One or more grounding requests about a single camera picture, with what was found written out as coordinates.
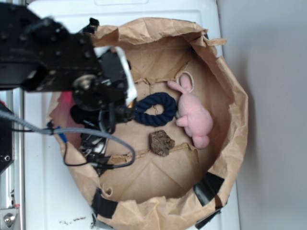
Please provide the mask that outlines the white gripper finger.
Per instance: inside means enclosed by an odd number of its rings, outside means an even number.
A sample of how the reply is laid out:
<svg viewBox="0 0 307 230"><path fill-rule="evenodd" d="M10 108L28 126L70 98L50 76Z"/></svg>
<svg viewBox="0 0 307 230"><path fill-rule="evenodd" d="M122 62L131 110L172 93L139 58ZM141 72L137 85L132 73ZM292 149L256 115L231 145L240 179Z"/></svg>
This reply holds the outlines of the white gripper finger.
<svg viewBox="0 0 307 230"><path fill-rule="evenodd" d="M134 80L124 50L119 46L102 46L102 47L95 47L94 52L98 58L101 58L103 54L105 54L107 51L110 51L111 49L114 49L115 52L117 53L120 63L123 67L124 73L126 74L128 88L126 90L127 96L125 99L125 105L127 107L132 108L133 101L137 98L138 93L134 84Z"/></svg>

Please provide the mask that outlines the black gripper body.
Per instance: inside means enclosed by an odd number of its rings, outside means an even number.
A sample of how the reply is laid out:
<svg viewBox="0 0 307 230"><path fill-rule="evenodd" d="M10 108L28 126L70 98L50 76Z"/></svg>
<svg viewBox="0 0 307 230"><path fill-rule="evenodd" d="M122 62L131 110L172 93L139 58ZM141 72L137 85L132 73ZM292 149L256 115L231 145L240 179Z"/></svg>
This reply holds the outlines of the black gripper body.
<svg viewBox="0 0 307 230"><path fill-rule="evenodd" d="M133 107L125 105L128 83L126 74L115 50L107 51L99 58L102 72L87 74L73 82L73 99L76 105L87 112L98 112L97 123L101 129L115 132L116 124L134 118Z"/></svg>

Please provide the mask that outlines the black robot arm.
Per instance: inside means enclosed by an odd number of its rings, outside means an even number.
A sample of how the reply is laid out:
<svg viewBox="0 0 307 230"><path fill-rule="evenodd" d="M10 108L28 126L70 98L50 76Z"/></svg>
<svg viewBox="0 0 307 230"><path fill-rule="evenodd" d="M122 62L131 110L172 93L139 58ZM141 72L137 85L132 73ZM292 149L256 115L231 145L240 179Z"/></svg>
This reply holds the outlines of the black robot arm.
<svg viewBox="0 0 307 230"><path fill-rule="evenodd" d="M89 32L72 34L50 17L27 7L0 5L0 88L27 92L71 92L77 124L114 132L134 118L137 90L125 52L95 47Z"/></svg>

